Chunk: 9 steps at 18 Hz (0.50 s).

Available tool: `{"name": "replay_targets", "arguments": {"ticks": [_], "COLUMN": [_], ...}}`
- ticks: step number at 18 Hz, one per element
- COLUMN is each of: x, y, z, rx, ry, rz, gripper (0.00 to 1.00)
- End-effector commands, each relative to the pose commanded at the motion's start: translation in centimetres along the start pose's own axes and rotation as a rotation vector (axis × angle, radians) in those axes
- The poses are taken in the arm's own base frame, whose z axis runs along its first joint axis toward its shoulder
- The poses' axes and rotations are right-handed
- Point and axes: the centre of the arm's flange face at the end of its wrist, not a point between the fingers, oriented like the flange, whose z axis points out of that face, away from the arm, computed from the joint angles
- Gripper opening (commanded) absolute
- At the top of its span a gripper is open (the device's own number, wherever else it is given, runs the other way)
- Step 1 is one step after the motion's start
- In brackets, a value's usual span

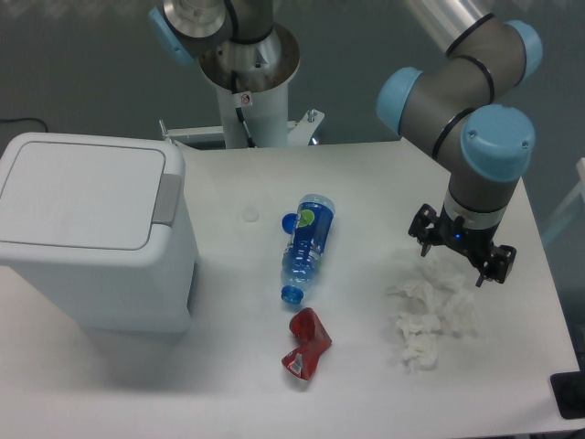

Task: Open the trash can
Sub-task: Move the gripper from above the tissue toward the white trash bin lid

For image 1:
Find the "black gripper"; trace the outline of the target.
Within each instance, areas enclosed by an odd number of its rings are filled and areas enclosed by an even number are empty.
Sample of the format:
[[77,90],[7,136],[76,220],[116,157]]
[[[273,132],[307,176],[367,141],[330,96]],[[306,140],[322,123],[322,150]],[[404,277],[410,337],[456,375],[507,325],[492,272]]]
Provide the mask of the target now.
[[466,257],[479,272],[476,287],[484,282],[503,284],[511,272],[516,248],[494,245],[493,238],[498,224],[488,229],[470,229],[462,216],[451,219],[443,210],[438,215],[434,208],[423,204],[414,216],[408,230],[421,246],[420,256],[425,257],[431,247],[446,246]]

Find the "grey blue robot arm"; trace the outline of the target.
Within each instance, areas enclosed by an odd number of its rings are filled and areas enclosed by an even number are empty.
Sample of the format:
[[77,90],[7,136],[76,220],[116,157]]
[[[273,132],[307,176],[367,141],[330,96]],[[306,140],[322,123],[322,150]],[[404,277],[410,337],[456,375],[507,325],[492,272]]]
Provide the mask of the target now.
[[[526,172],[535,131],[520,111],[497,99],[526,80],[542,60],[535,29],[499,21],[479,1],[410,1],[447,57],[437,72],[393,73],[381,88],[378,118],[451,175],[440,211],[423,206],[409,235],[427,252],[446,246],[463,255],[481,281],[502,283],[516,250],[495,232]],[[291,146],[288,84],[300,52],[276,23],[270,1],[162,1],[149,14],[176,62],[197,61],[216,89],[229,148]]]

